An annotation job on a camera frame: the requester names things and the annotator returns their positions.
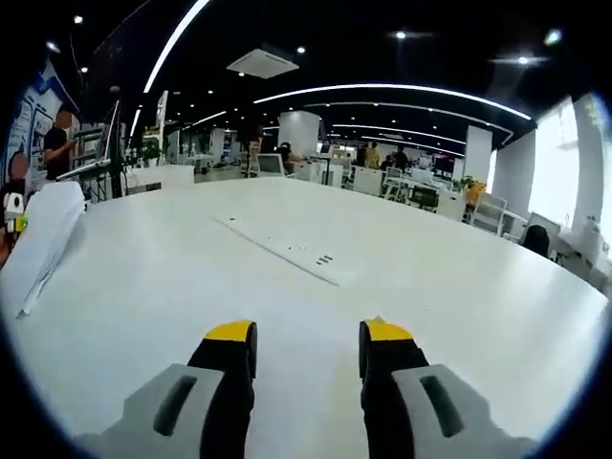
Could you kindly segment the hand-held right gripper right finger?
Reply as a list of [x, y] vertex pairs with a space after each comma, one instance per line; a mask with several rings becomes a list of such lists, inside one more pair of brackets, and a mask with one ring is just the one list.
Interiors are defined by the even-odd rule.
[[527, 458], [534, 440], [513, 437], [489, 402], [403, 327], [381, 317], [359, 329], [361, 409], [372, 458]]

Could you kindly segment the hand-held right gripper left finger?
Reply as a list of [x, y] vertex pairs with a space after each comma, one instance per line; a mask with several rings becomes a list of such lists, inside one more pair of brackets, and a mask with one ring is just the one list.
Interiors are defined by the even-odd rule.
[[75, 443], [87, 458], [242, 458], [256, 360], [256, 322], [222, 323], [187, 363], [171, 364], [127, 397], [118, 421]]

